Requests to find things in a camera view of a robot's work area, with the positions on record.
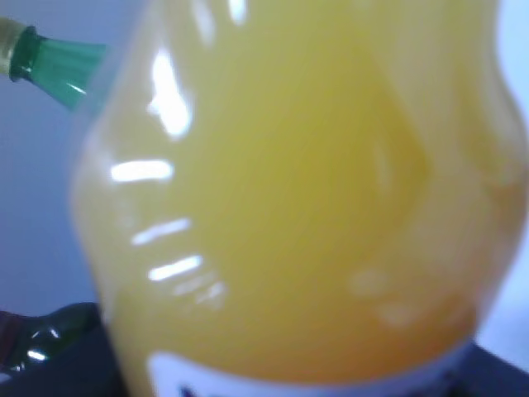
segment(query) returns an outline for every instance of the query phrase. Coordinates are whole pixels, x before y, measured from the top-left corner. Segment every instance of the glass bottle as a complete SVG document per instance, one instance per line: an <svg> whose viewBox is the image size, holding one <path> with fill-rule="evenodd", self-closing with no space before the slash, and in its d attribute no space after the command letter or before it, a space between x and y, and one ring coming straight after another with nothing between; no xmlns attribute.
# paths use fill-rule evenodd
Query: glass bottle
<svg viewBox="0 0 529 397"><path fill-rule="evenodd" d="M33 83L68 109L86 94L105 52L104 45L51 40L33 26L0 18L0 73Z"/></svg>
<svg viewBox="0 0 529 397"><path fill-rule="evenodd" d="M527 211L496 14L147 2L73 187L133 395L446 393Z"/></svg>
<svg viewBox="0 0 529 397"><path fill-rule="evenodd" d="M100 325L98 306L92 303L40 317L0 312L0 372L18 375L39 366Z"/></svg>

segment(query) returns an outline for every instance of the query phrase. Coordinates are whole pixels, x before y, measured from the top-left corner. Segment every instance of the green bottle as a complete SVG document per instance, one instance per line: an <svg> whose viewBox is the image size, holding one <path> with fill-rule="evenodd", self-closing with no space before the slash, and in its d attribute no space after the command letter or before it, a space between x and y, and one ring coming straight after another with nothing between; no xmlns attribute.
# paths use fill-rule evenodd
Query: green bottle
<svg viewBox="0 0 529 397"><path fill-rule="evenodd" d="M41 365L101 325L98 306L72 304L42 317L0 312L0 372Z"/></svg>
<svg viewBox="0 0 529 397"><path fill-rule="evenodd" d="M0 73L27 80L73 110L100 64L106 46L51 40L0 18Z"/></svg>

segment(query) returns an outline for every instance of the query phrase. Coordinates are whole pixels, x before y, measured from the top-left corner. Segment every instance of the yellow liquid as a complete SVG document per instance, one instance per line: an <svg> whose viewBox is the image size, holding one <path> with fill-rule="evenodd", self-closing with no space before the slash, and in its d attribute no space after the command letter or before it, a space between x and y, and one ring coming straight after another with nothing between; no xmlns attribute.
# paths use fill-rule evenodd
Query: yellow liquid
<svg viewBox="0 0 529 397"><path fill-rule="evenodd" d="M354 384L458 346L525 217L496 2L227 3L150 3L76 174L131 389L157 351Z"/></svg>

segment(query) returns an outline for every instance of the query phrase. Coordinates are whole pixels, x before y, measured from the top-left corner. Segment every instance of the gold bottle cap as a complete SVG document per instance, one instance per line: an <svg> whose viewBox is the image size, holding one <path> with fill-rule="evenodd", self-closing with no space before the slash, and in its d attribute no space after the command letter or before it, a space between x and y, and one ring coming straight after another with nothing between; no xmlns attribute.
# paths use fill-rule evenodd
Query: gold bottle cap
<svg viewBox="0 0 529 397"><path fill-rule="evenodd" d="M21 23L0 17L0 73L9 74L15 46L26 28Z"/></svg>

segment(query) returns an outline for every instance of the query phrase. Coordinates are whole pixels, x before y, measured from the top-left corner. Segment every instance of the white label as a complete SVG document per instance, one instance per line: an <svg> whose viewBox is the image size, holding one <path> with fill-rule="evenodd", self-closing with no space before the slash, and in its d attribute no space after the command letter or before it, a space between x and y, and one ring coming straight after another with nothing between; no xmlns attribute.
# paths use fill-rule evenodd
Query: white label
<svg viewBox="0 0 529 397"><path fill-rule="evenodd" d="M414 371L363 385L296 385L245 378L168 352L148 362L156 397L437 397L468 345Z"/></svg>

